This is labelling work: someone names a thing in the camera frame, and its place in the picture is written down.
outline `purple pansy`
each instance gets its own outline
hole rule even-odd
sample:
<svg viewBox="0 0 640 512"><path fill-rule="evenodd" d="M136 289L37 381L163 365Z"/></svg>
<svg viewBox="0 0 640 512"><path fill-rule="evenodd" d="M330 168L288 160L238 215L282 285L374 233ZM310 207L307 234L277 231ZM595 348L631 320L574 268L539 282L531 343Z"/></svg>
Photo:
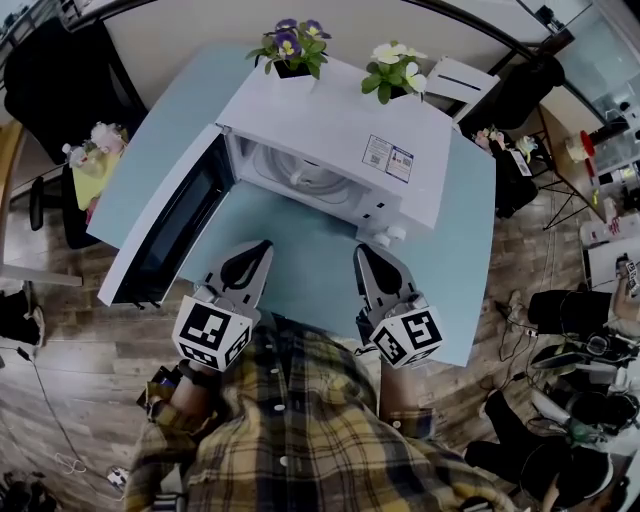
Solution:
<svg viewBox="0 0 640 512"><path fill-rule="evenodd" d="M322 25L316 20L307 20L307 34L311 37L321 37L322 39L331 39L331 35L322 30Z"/></svg>
<svg viewBox="0 0 640 512"><path fill-rule="evenodd" d="M300 43L298 38L291 32L279 32L276 34L275 43L278 46L278 53L283 59L290 60L300 55Z"/></svg>
<svg viewBox="0 0 640 512"><path fill-rule="evenodd" d="M298 26L298 22L293 18L287 18L286 20L280 20L276 23L276 32L280 30L287 30L291 28L296 28Z"/></svg>

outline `yellow plaid shirt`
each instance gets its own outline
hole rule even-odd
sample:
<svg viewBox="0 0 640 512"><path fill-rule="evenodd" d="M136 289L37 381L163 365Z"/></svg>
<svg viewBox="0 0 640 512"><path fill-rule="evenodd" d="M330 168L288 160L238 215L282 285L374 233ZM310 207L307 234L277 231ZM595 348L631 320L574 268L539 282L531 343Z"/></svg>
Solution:
<svg viewBox="0 0 640 512"><path fill-rule="evenodd" d="M459 455L429 441L431 410L378 419L366 368L333 342L254 332L222 379L224 407L203 424L169 405L171 388L147 387L127 511L152 510L176 464L189 468L188 510L457 511L473 497L513 510Z"/></svg>

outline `light blue table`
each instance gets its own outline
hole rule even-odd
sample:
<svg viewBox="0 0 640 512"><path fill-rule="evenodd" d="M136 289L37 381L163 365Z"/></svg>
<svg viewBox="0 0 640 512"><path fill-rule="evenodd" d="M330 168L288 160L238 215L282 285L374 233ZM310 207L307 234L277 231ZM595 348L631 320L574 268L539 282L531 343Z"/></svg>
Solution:
<svg viewBox="0 0 640 512"><path fill-rule="evenodd" d="M251 71L250 48L204 48L158 100L126 150L89 225L121 247L156 188L202 128L213 123ZM409 266L440 312L447 344L435 359L466 365L491 253L495 161L457 132L436 229L392 252ZM356 288L355 228L249 183L235 185L181 272L198 281L212 261L240 242L269 239L275 257L260 307L342 336L359 338L363 306Z"/></svg>

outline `microwave window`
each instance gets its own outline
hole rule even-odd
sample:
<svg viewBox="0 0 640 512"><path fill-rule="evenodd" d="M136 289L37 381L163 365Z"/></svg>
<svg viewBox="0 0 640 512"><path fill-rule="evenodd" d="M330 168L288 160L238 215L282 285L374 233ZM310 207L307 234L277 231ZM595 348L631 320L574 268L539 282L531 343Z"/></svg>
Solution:
<svg viewBox="0 0 640 512"><path fill-rule="evenodd" d="M162 228L151 245L147 257L140 265L140 270L143 273L157 271L162 267L180 233L202 207L207 193L215 185L214 176L207 173L200 173L193 180L178 199L175 208L164 219Z"/></svg>
<svg viewBox="0 0 640 512"><path fill-rule="evenodd" d="M160 302L233 182L223 137L204 152L167 202L136 254L116 302Z"/></svg>

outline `microwave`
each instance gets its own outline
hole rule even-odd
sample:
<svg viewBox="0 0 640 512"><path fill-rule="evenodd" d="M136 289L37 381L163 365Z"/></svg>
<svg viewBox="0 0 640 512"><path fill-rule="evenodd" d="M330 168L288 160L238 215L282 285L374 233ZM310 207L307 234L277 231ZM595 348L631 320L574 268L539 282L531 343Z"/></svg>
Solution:
<svg viewBox="0 0 640 512"><path fill-rule="evenodd" d="M318 81L279 79L262 64L249 74L145 206L98 293L102 302L162 303L241 180L355 225L366 243L389 247L434 229L451 118L413 95L381 105L360 92L364 71L328 60Z"/></svg>

